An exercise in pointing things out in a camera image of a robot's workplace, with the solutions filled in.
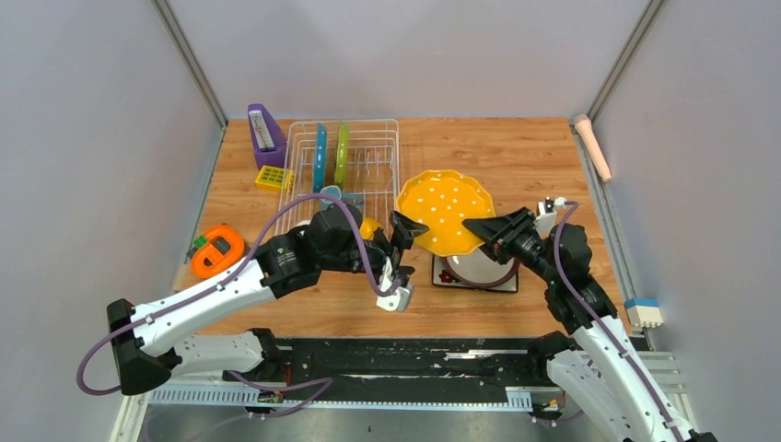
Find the yellow polka dot plate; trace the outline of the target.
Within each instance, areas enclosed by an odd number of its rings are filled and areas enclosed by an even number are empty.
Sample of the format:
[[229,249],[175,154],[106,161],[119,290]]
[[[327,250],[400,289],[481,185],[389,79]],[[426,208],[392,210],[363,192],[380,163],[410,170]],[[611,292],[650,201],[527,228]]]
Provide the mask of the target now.
[[440,257],[468,255],[484,242],[462,222],[495,216],[490,193],[476,179],[456,170],[427,170],[406,181],[396,210],[428,227],[414,245]]

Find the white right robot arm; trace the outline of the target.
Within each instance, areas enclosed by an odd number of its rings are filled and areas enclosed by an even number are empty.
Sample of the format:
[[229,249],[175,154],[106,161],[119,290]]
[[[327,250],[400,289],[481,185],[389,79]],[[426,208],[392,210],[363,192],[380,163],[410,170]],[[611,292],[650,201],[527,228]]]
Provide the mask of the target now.
[[611,441],[715,440],[675,408],[644,365],[590,273],[584,227],[562,220],[543,238],[527,208],[462,224],[493,261],[517,261],[547,284],[548,309],[565,331],[532,341],[525,361],[531,380],[560,387]]

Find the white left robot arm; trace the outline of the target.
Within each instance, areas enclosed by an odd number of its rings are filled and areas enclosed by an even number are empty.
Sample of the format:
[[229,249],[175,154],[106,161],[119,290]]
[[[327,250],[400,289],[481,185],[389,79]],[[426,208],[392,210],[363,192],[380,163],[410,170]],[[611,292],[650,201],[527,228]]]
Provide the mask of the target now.
[[401,257],[428,228],[394,211],[390,237],[378,228],[363,239],[361,222],[352,205],[333,204],[184,291],[141,305],[123,298],[110,303],[107,320],[120,392],[137,395],[176,376],[215,370],[275,378],[283,358],[269,331],[252,329],[232,336],[197,332],[242,309],[312,287],[324,271],[366,273],[380,291],[379,307],[405,310],[414,268],[403,266]]

